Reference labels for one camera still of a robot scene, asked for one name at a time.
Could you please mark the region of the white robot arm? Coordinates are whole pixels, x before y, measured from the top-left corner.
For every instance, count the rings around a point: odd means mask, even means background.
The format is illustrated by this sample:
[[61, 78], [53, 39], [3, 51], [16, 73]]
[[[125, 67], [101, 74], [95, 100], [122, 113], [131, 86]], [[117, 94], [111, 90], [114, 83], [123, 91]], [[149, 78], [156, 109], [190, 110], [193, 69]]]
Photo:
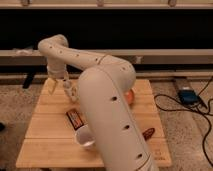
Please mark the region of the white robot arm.
[[63, 78], [68, 65], [82, 71], [77, 97], [106, 170], [159, 171], [125, 99], [136, 80], [132, 64], [115, 56], [72, 49], [61, 34], [41, 40], [38, 50], [47, 58], [52, 78]]

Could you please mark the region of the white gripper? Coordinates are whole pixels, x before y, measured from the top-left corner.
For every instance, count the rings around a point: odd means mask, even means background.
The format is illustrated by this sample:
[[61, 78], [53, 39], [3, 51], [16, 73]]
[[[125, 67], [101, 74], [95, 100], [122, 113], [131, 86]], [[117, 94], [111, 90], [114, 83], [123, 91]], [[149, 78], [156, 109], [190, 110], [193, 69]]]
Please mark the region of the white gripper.
[[65, 79], [67, 77], [67, 69], [65, 64], [47, 65], [49, 79], [48, 92], [53, 94], [58, 86], [57, 79]]

